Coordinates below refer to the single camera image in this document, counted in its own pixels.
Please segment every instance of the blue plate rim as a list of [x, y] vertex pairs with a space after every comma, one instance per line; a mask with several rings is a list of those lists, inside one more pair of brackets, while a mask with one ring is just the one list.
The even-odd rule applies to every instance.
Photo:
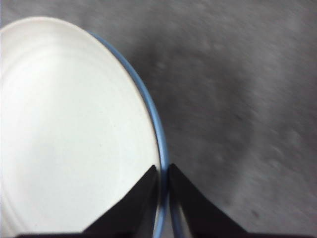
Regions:
[[123, 55], [110, 43], [104, 40], [99, 35], [88, 31], [93, 37], [95, 37], [99, 42], [101, 42], [122, 64], [125, 70], [129, 73], [131, 78], [133, 79], [134, 83], [136, 84], [142, 98], [147, 106], [149, 111], [150, 117], [152, 119], [152, 124], [154, 126], [154, 130], [156, 133], [157, 143], [158, 143], [158, 152], [159, 152], [159, 159], [160, 159], [160, 205], [158, 210], [158, 218], [156, 222], [156, 227], [153, 232], [153, 238], [159, 238], [162, 234], [162, 230], [164, 227], [166, 209], [167, 209], [167, 169], [169, 165], [169, 158], [168, 158], [168, 150], [167, 150], [167, 143], [165, 139], [165, 134], [163, 130], [163, 126], [161, 120], [159, 118], [158, 111], [155, 107], [155, 104], [148, 92], [145, 84], [141, 80], [140, 76], [131, 66], [131, 64], [123, 57]]

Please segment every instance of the white plate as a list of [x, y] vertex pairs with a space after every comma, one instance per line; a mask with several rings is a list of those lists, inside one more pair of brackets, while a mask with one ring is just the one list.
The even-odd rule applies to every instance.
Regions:
[[160, 168], [147, 107], [86, 31], [36, 17], [0, 33], [1, 236], [82, 231]]

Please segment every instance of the concrete floor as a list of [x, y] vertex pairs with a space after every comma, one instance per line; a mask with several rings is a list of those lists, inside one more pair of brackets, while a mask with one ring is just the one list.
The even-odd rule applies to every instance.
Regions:
[[1, 1], [1, 25], [35, 15], [130, 61], [171, 161], [242, 227], [317, 236], [317, 1]]

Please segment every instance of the plate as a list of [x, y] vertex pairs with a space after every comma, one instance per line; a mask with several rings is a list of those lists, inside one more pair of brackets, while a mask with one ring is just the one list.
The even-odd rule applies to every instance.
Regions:
[[80, 232], [154, 164], [159, 237], [166, 142], [133, 68], [107, 42], [62, 20], [27, 18], [0, 33], [1, 236]]

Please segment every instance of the gray floor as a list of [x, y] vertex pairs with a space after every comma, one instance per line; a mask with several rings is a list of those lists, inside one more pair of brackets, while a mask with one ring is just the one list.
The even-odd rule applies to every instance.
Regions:
[[1, 1], [2, 25], [34, 15], [126, 56], [171, 161], [241, 226], [317, 236], [317, 1]]

